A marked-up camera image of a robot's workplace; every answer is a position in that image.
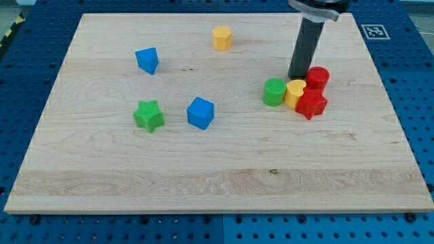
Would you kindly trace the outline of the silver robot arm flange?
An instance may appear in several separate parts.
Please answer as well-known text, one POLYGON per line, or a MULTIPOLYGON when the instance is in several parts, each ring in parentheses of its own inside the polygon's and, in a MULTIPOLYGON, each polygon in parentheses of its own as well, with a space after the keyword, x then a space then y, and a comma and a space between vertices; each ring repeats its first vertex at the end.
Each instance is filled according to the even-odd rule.
POLYGON ((298 10, 311 22, 337 22, 349 8, 351 0, 288 0, 288 5, 298 10))

